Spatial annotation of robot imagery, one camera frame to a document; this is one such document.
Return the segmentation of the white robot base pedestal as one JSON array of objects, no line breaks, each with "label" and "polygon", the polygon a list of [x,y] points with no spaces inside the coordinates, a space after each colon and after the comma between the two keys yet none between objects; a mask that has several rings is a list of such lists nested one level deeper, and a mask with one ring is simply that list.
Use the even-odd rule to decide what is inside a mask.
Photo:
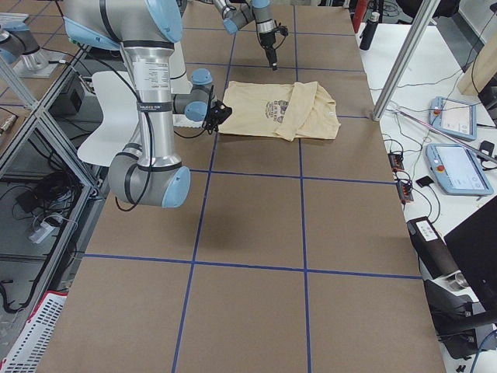
[{"label": "white robot base pedestal", "polygon": [[[193,84],[190,82],[183,58],[182,44],[174,43],[174,51],[169,57],[169,74],[171,82],[171,93],[190,94]],[[190,120],[185,114],[174,114],[173,124],[175,127],[201,128],[202,122]]]}]

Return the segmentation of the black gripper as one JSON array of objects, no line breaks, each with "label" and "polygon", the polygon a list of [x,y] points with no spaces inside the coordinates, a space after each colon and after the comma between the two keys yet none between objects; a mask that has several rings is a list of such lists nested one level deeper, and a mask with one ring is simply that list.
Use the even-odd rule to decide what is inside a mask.
[{"label": "black gripper", "polygon": [[222,109],[216,104],[211,107],[205,116],[205,130],[216,131],[222,117]]},{"label": "black gripper", "polygon": [[274,31],[266,33],[259,33],[259,44],[263,48],[268,60],[268,64],[273,71],[278,69],[276,50],[274,44],[276,43],[276,36]]}]

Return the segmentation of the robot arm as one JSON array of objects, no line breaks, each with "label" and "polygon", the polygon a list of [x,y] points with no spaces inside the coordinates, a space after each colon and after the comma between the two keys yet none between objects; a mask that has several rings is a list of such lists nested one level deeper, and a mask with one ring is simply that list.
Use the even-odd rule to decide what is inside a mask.
[{"label": "robot arm", "polygon": [[233,35],[248,24],[254,22],[259,45],[264,50],[269,66],[273,71],[278,69],[276,54],[276,34],[287,35],[287,29],[276,24],[273,18],[270,1],[241,2],[237,8],[231,1],[214,0],[213,5],[222,18],[224,29]]},{"label": "robot arm", "polygon": [[221,122],[222,103],[212,79],[195,78],[191,92],[172,94],[169,66],[182,38],[175,1],[66,1],[67,35],[91,47],[119,51],[136,99],[138,123],[129,142],[109,166],[109,186],[118,202],[179,207],[191,174],[176,153],[173,116],[185,114],[205,124]]}]

